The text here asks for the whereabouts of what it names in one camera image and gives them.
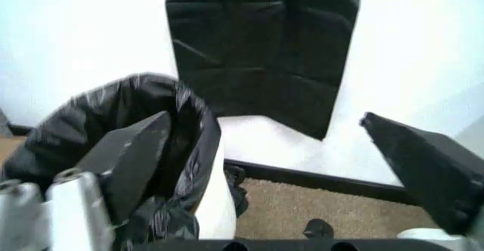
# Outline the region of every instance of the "black metal frame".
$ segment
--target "black metal frame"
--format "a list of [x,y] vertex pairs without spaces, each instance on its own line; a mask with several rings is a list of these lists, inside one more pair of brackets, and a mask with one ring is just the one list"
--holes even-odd
[[386,200],[391,202],[416,205],[404,187],[366,182],[350,178],[321,175],[296,170],[252,164],[226,159],[225,163],[243,168],[246,176],[254,179],[269,180],[312,189],[324,189],[331,192],[352,194]]
[[163,240],[141,245],[133,251],[265,251],[265,250],[299,250],[299,251],[448,251],[448,249],[426,241],[419,240],[199,240],[176,241]]

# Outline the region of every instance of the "floor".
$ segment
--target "floor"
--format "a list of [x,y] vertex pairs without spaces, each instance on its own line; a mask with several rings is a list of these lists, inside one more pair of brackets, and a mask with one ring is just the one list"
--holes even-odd
[[336,238],[393,238],[409,228],[437,227],[420,207],[294,185],[246,179],[249,209],[237,221],[237,237],[304,239],[307,222],[320,218]]

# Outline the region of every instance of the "white wall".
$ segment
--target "white wall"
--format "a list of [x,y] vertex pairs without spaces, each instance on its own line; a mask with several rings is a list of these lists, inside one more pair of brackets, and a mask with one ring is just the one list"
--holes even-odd
[[230,137],[226,155],[398,185],[358,125],[373,111],[448,134],[484,157],[483,5],[484,0],[361,0],[327,138],[318,143],[264,118],[238,125],[234,118],[222,119],[230,120],[224,125]]
[[176,75],[167,31],[164,0],[0,0],[0,108],[33,126],[114,79]]
[[[0,107],[36,125],[70,96],[139,71],[176,75],[164,0],[0,0]],[[484,147],[484,0],[361,0],[328,137],[221,118],[227,158],[398,184],[365,111]]]

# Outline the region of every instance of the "hole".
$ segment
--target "hole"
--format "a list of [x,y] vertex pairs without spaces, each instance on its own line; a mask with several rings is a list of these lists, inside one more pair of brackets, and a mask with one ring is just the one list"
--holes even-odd
[[0,192],[13,190],[19,184],[20,184],[20,180],[16,180],[16,179],[2,182],[0,183]]
[[71,177],[74,175],[74,171],[68,171],[65,174],[63,174],[64,177]]
[[6,190],[10,187],[10,184],[8,182],[4,182],[0,184],[0,192],[3,190]]
[[233,241],[229,244],[227,244],[224,248],[223,248],[223,251],[248,251],[249,249],[241,244],[241,243],[238,243],[236,241]]
[[351,243],[341,242],[334,244],[333,247],[331,247],[331,251],[358,251],[358,248]]

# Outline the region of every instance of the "black garbage bag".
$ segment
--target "black garbage bag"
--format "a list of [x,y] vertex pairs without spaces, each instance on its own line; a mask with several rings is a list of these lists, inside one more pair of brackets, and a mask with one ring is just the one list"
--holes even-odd
[[245,180],[245,170],[235,165],[224,164],[223,173],[227,179],[228,189],[235,206],[235,215],[238,218],[249,208],[247,191],[240,186]]
[[359,0],[166,0],[180,79],[217,116],[326,134]]
[[[141,128],[153,127],[152,121],[141,121],[157,113],[160,121],[155,123],[168,129],[169,137],[160,136],[160,160],[146,184],[142,196],[144,207],[138,209],[142,212],[132,212],[132,216],[142,215],[146,208],[151,210],[150,221],[140,228],[149,231],[151,236],[143,239],[196,239],[198,223],[191,212],[208,183],[220,141],[220,128],[202,99],[182,83],[164,76],[131,76],[70,100],[31,131],[24,145],[5,162],[1,179],[34,182],[45,192],[56,174],[76,166],[107,133],[124,128],[126,130],[122,133],[138,133],[138,130],[132,132],[133,125],[139,123]],[[114,163],[122,161],[121,156],[124,156],[117,155],[120,159],[114,160]],[[131,165],[136,164],[133,171],[142,169],[143,161],[148,165],[143,155],[130,162]],[[124,182],[126,186],[135,183]],[[110,190],[121,192],[123,188]],[[126,233],[129,230],[127,226],[121,227],[123,231],[120,233],[117,231],[123,237],[117,237],[117,241],[123,241],[124,247],[126,242],[135,244],[139,239]]]

